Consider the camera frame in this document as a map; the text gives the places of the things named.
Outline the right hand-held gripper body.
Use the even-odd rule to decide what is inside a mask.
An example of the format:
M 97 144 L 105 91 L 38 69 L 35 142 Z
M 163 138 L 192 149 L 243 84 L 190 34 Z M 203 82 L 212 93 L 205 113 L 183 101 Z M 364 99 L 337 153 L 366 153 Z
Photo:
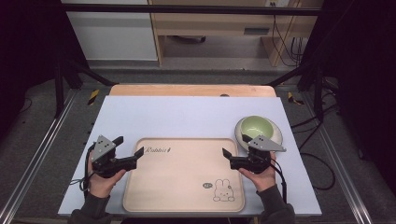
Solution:
M 254 174 L 259 174 L 271 165 L 270 152 L 286 152 L 287 150 L 270 140 L 269 138 L 259 135 L 247 143 L 248 151 L 245 159 L 247 160 L 244 169 Z

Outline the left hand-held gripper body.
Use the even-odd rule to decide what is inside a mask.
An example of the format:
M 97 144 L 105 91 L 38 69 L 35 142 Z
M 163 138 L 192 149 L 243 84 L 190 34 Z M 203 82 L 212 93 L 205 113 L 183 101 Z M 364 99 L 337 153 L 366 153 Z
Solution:
M 125 170 L 125 159 L 116 158 L 116 147 L 113 140 L 109 140 L 103 135 L 99 135 L 93 145 L 91 162 L 93 171 L 103 178 L 110 178 L 118 171 Z

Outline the person's left hand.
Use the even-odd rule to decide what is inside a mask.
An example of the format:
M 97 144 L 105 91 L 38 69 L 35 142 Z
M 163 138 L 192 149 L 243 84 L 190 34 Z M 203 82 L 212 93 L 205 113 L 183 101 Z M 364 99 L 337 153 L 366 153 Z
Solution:
M 97 198 L 107 198 L 114 186 L 126 174 L 125 170 L 120 170 L 110 178 L 103 178 L 93 172 L 91 160 L 88 160 L 87 168 L 88 174 L 90 175 L 89 193 Z

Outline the person's right hand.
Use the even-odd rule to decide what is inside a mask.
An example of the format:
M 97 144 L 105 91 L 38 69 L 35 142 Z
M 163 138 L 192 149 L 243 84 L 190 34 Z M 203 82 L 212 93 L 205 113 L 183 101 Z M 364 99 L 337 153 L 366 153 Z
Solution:
M 276 184 L 276 171 L 272 167 L 268 167 L 259 174 L 251 173 L 244 168 L 240 168 L 239 172 L 253 183 L 258 192 L 267 190 Z

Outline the green bowl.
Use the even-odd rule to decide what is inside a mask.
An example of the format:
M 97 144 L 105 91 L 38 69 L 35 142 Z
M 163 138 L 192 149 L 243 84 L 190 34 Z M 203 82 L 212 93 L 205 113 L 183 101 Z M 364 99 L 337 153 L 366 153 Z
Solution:
M 283 142 L 282 133 L 281 133 L 280 129 L 279 129 L 271 120 L 269 120 L 269 121 L 271 122 L 271 124 L 273 125 L 273 128 L 274 128 L 274 134 L 273 134 L 273 136 L 272 136 L 271 138 L 269 138 L 269 139 L 272 140 L 273 142 L 275 142 L 275 143 L 281 145 L 282 142 Z M 235 126 L 235 128 L 234 128 L 234 135 L 235 135 L 235 137 L 236 137 L 237 143 L 238 143 L 244 150 L 248 150 L 248 143 L 245 143 L 245 142 L 242 140 L 241 122 L 242 122 L 242 119 L 240 119 L 240 120 L 237 122 L 237 124 L 236 124 L 236 126 Z
M 250 138 L 255 138 L 258 135 L 264 135 L 271 138 L 274 134 L 274 128 L 271 122 L 260 116 L 249 116 L 242 119 L 241 134 Z

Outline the yellow black tape strip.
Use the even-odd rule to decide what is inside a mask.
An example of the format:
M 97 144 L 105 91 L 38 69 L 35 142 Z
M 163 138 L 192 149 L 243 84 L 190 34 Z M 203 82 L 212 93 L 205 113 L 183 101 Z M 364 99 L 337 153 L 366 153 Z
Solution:
M 297 105 L 304 105 L 304 101 L 303 100 L 296 100 L 293 97 L 293 94 L 291 92 L 288 92 L 288 102 L 293 103 L 293 104 L 297 104 Z
M 88 101 L 87 105 L 92 105 L 94 103 L 98 93 L 99 93 L 99 90 L 92 91 L 92 94 L 91 94 L 91 96 L 89 98 L 89 101 Z

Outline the white board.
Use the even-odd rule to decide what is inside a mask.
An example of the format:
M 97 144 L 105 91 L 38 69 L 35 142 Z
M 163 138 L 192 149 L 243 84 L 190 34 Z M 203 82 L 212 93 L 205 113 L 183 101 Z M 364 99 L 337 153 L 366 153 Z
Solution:
M 99 135 L 122 136 L 120 157 L 132 155 L 142 138 L 228 138 L 235 140 L 237 122 L 258 115 L 271 120 L 281 131 L 286 152 L 277 155 L 283 175 L 279 188 L 300 217 L 318 216 L 321 209 L 297 149 L 282 102 L 277 97 L 150 97 L 108 96 L 100 109 L 89 140 Z M 237 146 L 238 154 L 245 150 Z M 109 213 L 124 217 L 252 217 L 263 207 L 254 185 L 242 178 L 245 206 L 233 213 L 131 213 L 124 209 L 124 193 L 130 173 L 113 189 Z

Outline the wooden tray with rabbit print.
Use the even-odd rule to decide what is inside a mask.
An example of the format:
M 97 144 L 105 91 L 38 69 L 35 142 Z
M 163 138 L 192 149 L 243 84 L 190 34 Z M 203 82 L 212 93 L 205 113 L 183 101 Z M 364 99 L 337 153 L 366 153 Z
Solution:
M 228 138 L 142 138 L 123 207 L 131 213 L 233 213 L 245 206 L 241 175 L 223 156 Z

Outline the wooden table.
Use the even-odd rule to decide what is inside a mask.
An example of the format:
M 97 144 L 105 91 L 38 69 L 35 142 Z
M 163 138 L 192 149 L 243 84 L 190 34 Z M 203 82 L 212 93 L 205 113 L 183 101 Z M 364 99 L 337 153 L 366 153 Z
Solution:
M 230 96 L 276 97 L 270 86 L 192 85 L 192 84 L 119 84 L 111 88 L 111 96 Z

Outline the black metal stand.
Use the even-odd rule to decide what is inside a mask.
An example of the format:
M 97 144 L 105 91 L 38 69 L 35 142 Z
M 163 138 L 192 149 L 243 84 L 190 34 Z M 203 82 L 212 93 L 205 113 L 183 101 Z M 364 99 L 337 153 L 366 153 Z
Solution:
M 308 62 L 300 65 L 299 67 L 288 72 L 286 75 L 267 83 L 267 86 L 274 88 L 296 76 L 300 76 L 300 80 L 297 83 L 298 91 L 307 91 L 311 86 L 314 86 L 314 113 L 319 121 L 323 121 L 324 110 L 322 108 L 321 100 L 323 72 L 319 63 Z
M 55 118 L 59 118 L 61 113 L 64 111 L 64 84 L 66 80 L 71 89 L 80 89 L 82 87 L 82 79 L 79 77 L 79 73 L 85 74 L 99 83 L 112 87 L 117 85 L 117 82 L 108 80 L 99 74 L 93 72 L 89 66 L 82 65 L 75 61 L 61 57 L 57 60 L 57 64 L 54 67 L 54 80 L 55 80 L 55 92 L 56 92 L 56 112 Z

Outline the white cabinet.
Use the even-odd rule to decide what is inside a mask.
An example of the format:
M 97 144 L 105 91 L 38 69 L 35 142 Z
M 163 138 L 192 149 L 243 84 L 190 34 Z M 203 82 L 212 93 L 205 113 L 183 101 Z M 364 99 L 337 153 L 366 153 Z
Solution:
M 67 12 L 87 60 L 156 61 L 148 13 Z

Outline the grey label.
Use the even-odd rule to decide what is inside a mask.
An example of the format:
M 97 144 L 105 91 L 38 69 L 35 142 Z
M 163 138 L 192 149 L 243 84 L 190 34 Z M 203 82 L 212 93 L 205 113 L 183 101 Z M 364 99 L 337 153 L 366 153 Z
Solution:
M 270 29 L 267 27 L 247 27 L 244 29 L 245 35 L 268 35 Z

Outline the wooden desk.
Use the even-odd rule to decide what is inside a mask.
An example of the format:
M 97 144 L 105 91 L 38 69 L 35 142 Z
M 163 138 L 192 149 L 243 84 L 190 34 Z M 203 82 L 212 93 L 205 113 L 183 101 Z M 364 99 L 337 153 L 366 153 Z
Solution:
M 324 0 L 148 0 L 150 5 L 231 6 L 231 7 L 300 7 L 321 8 Z M 284 58 L 288 40 L 308 38 L 314 28 L 315 16 L 272 16 L 231 14 L 165 14 L 151 15 L 154 34 L 158 37 L 181 35 L 234 35 L 242 36 L 247 27 L 267 27 L 268 35 L 262 40 L 272 66 Z

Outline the black curtain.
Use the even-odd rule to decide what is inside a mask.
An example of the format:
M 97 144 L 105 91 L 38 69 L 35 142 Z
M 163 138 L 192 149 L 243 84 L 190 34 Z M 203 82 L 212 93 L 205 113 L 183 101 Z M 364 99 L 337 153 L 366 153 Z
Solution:
M 324 0 L 304 57 L 328 37 L 320 65 L 363 155 L 396 195 L 396 0 Z

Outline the black horizontal bar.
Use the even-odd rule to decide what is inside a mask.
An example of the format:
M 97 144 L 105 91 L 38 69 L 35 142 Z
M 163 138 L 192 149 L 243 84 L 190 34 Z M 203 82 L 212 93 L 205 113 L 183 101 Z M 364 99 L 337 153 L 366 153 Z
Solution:
M 119 12 L 119 13 L 184 13 L 184 14 L 234 14 L 234 15 L 281 15 L 318 16 L 320 8 L 300 7 L 226 7 L 226 6 L 180 6 L 180 5 L 114 5 L 114 4 L 63 4 L 65 11 L 73 12 Z

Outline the aluminium floor rail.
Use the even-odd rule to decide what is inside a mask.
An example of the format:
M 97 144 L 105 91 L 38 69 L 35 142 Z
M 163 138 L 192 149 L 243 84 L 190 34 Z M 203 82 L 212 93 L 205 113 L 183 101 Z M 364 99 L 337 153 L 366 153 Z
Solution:
M 68 91 L 58 117 L 48 91 L 28 94 L 32 106 L 0 142 L 0 224 L 62 217 L 58 211 L 86 143 L 78 121 L 81 94 Z
M 330 134 L 331 118 L 338 124 L 337 105 L 325 105 L 324 121 L 313 120 L 314 129 L 299 146 L 308 175 L 314 183 L 323 217 L 330 223 L 373 224 L 372 218 L 353 182 L 347 165 Z

